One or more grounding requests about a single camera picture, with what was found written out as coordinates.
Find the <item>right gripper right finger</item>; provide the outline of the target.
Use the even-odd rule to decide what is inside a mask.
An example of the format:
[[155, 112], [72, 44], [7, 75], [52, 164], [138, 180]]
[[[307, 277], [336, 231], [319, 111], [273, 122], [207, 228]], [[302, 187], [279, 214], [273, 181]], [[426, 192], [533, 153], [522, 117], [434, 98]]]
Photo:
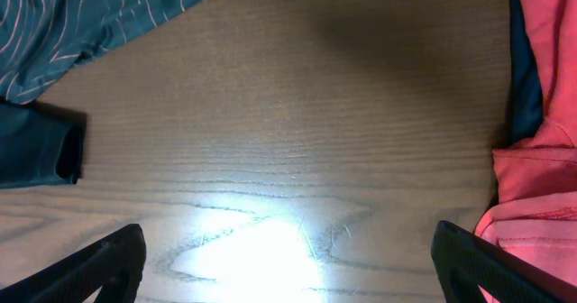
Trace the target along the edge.
[[445, 300], [484, 302], [574, 302], [576, 287], [520, 260], [448, 221], [435, 229], [431, 256]]

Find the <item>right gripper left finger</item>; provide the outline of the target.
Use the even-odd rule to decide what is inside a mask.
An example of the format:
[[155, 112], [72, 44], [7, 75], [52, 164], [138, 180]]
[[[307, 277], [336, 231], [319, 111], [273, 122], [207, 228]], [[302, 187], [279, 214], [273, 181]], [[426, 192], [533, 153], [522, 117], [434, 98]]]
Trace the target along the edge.
[[142, 281], [146, 243], [142, 228], [129, 224], [1, 290], [3, 302], [133, 303]]

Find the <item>black orange-patterned jersey shirt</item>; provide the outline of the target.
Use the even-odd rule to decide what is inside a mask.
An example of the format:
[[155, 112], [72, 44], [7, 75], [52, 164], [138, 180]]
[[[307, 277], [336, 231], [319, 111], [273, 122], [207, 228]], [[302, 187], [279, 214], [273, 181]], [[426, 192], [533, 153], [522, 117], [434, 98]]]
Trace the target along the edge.
[[202, 0], [1, 0], [1, 186], [74, 184], [85, 128], [34, 108], [69, 70]]

